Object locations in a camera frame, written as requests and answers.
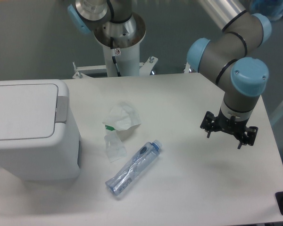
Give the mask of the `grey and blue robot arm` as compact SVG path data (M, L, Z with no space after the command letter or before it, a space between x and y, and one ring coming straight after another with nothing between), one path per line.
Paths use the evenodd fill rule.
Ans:
M258 128L248 127L247 122L266 88L269 70L248 54L270 37L271 23L262 14L250 14L237 0L201 0L200 5L223 36L217 41L195 41L187 63L225 93L219 114L207 112L201 128L208 134L230 134L240 146L252 146ZM93 33L102 45L109 77L145 74L139 44L146 27L130 0L74 0L67 12L81 33Z

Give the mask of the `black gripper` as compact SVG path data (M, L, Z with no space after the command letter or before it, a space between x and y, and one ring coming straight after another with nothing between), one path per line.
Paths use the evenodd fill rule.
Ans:
M254 146L258 127L246 127L250 118L250 113L239 113L228 108L220 108L218 116L207 111L200 125L201 129L207 132L207 138L211 132L224 132L236 137L239 141L237 149L241 149L243 145Z

